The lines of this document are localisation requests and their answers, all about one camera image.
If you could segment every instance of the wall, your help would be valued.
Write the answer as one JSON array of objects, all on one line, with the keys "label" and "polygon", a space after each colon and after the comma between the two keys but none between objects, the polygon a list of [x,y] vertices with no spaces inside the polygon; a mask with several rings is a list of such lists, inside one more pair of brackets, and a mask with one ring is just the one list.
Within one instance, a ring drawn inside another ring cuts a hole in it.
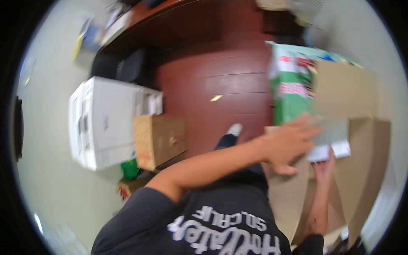
[{"label": "wall", "polygon": [[378,114],[392,123],[387,173],[361,233],[370,251],[389,225],[407,178],[408,84],[390,35],[365,0],[329,0],[316,25],[322,29],[315,34],[318,46],[349,57],[379,75]]},{"label": "wall", "polygon": [[24,145],[17,166],[23,195],[32,211],[51,226],[69,224],[90,250],[101,227],[122,207],[116,193],[120,167],[83,169],[71,159],[68,98],[88,78],[93,54],[73,62],[82,17],[95,14],[103,24],[114,0],[60,0],[28,48],[37,58],[31,81],[19,86],[24,113]]}]

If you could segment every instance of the wooden desk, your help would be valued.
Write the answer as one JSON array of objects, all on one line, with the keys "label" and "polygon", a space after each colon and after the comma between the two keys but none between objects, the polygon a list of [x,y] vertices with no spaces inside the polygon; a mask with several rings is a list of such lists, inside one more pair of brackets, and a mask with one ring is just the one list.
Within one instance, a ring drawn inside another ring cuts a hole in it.
[{"label": "wooden desk", "polygon": [[138,48],[169,48],[183,43],[219,39],[220,5],[224,0],[167,0],[148,9],[131,9],[131,25],[98,53],[127,56]]}]

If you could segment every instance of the hand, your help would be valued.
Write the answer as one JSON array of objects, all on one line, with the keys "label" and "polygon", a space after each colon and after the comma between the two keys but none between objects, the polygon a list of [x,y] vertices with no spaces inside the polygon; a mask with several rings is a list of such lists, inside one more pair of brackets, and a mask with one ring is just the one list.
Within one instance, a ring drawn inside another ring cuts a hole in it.
[{"label": "hand", "polygon": [[303,114],[292,123],[259,137],[262,161],[270,163],[278,174],[296,174],[298,169],[289,164],[313,148],[312,139],[322,131],[315,125],[309,114]]},{"label": "hand", "polygon": [[318,185],[323,184],[330,186],[333,179],[335,164],[336,158],[334,157],[334,152],[331,148],[329,152],[329,160],[312,164],[312,167],[315,170],[315,177]]}]

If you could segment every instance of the green object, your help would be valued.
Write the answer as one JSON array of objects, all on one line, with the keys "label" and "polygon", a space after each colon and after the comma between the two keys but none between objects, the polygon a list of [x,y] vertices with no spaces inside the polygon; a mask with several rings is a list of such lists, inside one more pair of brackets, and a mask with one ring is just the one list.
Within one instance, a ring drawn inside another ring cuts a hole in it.
[{"label": "green object", "polygon": [[315,61],[342,62],[345,58],[321,49],[266,43],[272,50],[268,76],[274,97],[274,123],[278,126],[312,112]]},{"label": "green object", "polygon": [[120,168],[122,169],[123,176],[128,180],[136,179],[141,173],[135,159],[121,163]]}]

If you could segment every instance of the white printer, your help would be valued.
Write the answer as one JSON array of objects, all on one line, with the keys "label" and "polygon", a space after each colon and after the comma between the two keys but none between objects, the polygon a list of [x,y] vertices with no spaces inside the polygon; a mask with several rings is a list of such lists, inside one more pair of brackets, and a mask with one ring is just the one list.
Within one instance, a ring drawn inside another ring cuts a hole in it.
[{"label": "white printer", "polygon": [[163,112],[163,93],[92,77],[69,98],[68,129],[73,159],[97,171],[135,157],[133,117]]}]

